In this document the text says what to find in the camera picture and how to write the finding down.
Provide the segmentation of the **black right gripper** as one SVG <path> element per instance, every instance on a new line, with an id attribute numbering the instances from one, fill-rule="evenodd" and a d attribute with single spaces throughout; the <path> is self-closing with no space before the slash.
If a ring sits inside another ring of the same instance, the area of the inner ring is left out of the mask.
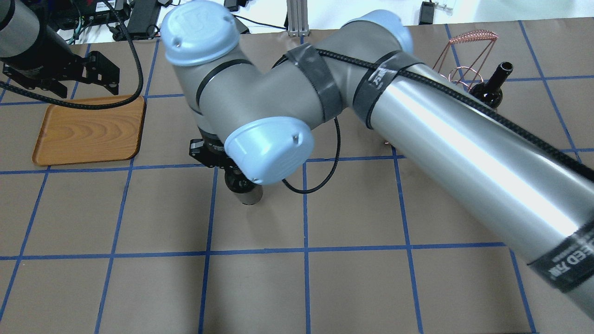
<path id="1" fill-rule="evenodd" d="M 225 171 L 227 179 L 237 184 L 248 184 L 249 180 L 239 169 L 235 161 L 225 152 L 224 144 L 217 135 L 199 128 L 200 139 L 191 139 L 189 156 L 199 161 L 202 165 L 214 168 L 219 167 Z"/>

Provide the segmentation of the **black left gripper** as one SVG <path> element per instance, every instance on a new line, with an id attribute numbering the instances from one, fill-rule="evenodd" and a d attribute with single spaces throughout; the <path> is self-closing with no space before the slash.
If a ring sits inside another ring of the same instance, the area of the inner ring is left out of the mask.
<path id="1" fill-rule="evenodd" d="M 119 94 L 120 69 L 99 51 L 81 57 L 71 51 L 59 55 L 34 55 L 24 58 L 3 58 L 3 74 L 28 90 L 51 91 L 67 98 L 68 88 L 63 81 L 76 81 L 104 87 L 113 95 Z"/>

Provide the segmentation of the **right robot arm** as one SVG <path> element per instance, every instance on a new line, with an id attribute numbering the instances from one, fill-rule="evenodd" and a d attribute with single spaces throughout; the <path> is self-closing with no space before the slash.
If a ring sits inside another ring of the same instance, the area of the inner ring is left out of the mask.
<path id="1" fill-rule="evenodd" d="M 312 154 L 312 130 L 352 108 L 593 317 L 592 169 L 414 57 L 397 15 L 353 19 L 265 74 L 239 40 L 233 15 L 207 0 L 172 9 L 161 26 L 202 135 L 190 152 L 238 170 L 240 196 L 294 173 Z"/>

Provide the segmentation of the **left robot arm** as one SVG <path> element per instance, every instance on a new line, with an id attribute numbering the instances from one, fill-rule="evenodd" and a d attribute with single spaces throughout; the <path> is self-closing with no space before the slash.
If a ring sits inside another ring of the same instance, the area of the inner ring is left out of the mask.
<path id="1" fill-rule="evenodd" d="M 49 91 L 68 97 L 65 81 L 95 84 L 119 94 L 120 69 L 99 51 L 81 57 L 47 26 L 42 15 L 20 0 L 1 2 L 2 73 L 30 92 Z"/>

